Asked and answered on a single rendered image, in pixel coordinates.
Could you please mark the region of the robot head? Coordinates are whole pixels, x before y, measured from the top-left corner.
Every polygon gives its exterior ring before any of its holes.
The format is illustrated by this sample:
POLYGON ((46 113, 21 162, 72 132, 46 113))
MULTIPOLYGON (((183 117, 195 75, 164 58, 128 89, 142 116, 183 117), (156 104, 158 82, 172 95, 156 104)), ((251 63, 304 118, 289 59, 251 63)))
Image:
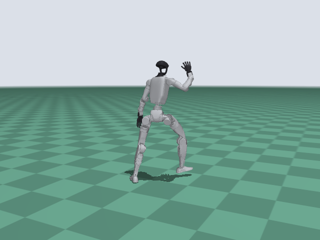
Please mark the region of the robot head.
POLYGON ((166 75, 169 65, 165 61, 163 61, 163 60, 158 61, 156 63, 156 66, 160 70, 160 72, 158 73, 158 75, 156 77, 163 77, 164 75, 166 75), (162 72, 162 69, 166 69, 165 72, 162 72))

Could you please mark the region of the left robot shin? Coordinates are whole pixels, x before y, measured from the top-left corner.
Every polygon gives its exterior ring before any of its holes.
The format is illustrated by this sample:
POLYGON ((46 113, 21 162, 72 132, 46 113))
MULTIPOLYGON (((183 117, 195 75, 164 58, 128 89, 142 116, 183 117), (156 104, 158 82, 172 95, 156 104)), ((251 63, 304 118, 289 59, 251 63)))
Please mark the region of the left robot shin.
POLYGON ((137 146, 137 149, 136 149, 136 153, 135 153, 135 158, 134 158, 134 172, 133 172, 133 177, 136 175, 138 175, 138 171, 139 171, 139 167, 142 163, 142 160, 143 160, 143 156, 144 154, 143 153, 140 153, 140 149, 141 149, 141 145, 139 144, 137 146))

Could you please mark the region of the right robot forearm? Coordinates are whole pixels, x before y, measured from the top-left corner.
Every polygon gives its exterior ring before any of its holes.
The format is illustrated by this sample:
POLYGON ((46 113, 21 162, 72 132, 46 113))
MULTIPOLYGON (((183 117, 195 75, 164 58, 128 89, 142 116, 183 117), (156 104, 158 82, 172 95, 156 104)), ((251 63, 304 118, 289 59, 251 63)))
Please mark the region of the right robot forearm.
POLYGON ((187 74, 188 74, 188 79, 187 79, 186 82, 182 85, 183 88, 187 88, 187 87, 191 86, 191 85, 192 85, 192 82, 193 82, 193 80, 194 80, 194 76, 192 75, 191 72, 189 72, 189 73, 187 73, 187 74))

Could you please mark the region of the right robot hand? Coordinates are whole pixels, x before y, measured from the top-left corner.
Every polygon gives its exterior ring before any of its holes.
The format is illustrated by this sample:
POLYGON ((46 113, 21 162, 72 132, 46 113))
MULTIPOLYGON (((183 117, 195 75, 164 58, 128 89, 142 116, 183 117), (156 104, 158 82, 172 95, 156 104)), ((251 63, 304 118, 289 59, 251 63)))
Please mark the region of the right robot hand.
MULTIPOLYGON (((184 65, 184 67, 183 66, 181 66, 185 71, 186 71, 186 74, 187 74, 187 77, 188 77, 188 73, 192 73, 192 71, 191 71, 191 63, 190 63, 190 61, 189 61, 189 63, 188 63, 188 61, 187 61, 187 63, 185 62, 185 63, 183 63, 183 65, 184 65)), ((192 73, 193 74, 193 73, 192 73)))

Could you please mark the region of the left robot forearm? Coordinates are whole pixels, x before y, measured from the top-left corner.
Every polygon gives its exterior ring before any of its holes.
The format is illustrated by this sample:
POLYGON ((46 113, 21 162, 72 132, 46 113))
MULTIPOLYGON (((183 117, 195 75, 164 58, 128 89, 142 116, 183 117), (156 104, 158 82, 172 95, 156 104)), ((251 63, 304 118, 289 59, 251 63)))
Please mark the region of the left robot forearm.
POLYGON ((137 109, 138 112, 139 112, 139 116, 142 116, 143 115, 143 111, 144 111, 144 107, 146 105, 146 102, 144 102, 142 99, 140 99, 140 102, 139 102, 139 108, 137 109))

